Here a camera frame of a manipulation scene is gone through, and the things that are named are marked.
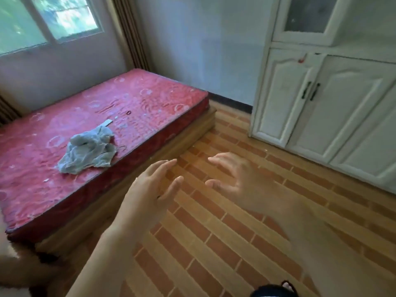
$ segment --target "wooden bed frame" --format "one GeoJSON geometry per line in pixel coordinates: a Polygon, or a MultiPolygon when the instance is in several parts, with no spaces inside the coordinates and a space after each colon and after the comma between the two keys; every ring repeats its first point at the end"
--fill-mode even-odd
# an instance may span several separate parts
{"type": "Polygon", "coordinates": [[[132,171],[122,181],[105,192],[65,226],[35,245],[36,251],[65,256],[78,244],[99,228],[107,219],[116,215],[132,182],[149,165],[162,159],[173,159],[181,155],[215,125],[216,109],[210,107],[202,116],[191,123],[179,135],[158,150],[149,160],[132,171]]]}

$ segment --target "cabinet handle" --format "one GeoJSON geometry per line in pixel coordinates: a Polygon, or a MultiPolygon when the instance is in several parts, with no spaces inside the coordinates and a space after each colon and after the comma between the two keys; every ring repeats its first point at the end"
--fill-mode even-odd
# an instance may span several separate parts
{"type": "Polygon", "coordinates": [[[312,83],[312,81],[308,81],[308,83],[306,84],[306,88],[304,89],[303,96],[301,97],[301,99],[305,98],[306,91],[309,89],[309,86],[311,85],[311,83],[312,83]]]}
{"type": "Polygon", "coordinates": [[[312,93],[311,99],[309,99],[310,101],[314,100],[314,97],[315,97],[316,93],[318,92],[319,87],[320,87],[320,83],[318,83],[316,85],[316,88],[315,88],[314,92],[312,93]]]}

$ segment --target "small white paper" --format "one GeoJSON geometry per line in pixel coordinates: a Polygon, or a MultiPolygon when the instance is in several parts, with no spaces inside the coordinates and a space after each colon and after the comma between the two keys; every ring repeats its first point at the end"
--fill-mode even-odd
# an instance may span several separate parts
{"type": "Polygon", "coordinates": [[[102,124],[100,124],[99,126],[107,126],[108,124],[110,124],[111,122],[113,122],[113,120],[107,119],[106,121],[104,121],[102,124]]]}

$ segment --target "window pane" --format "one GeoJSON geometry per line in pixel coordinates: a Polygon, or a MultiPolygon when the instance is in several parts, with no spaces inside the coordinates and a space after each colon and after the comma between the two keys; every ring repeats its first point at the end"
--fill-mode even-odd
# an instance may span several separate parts
{"type": "Polygon", "coordinates": [[[45,42],[20,0],[0,0],[0,54],[45,42]]]}
{"type": "Polygon", "coordinates": [[[292,0],[285,31],[323,33],[337,0],[292,0]]]}
{"type": "Polygon", "coordinates": [[[97,29],[87,0],[33,0],[56,39],[97,29]]]}

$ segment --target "left hand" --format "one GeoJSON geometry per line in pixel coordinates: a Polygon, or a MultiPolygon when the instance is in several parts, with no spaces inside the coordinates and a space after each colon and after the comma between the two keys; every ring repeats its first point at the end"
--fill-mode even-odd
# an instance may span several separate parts
{"type": "Polygon", "coordinates": [[[158,161],[137,177],[125,195],[113,226],[126,235],[135,236],[143,235],[157,224],[183,182],[183,176],[177,177],[166,192],[159,196],[161,180],[176,163],[176,159],[158,161]]]}

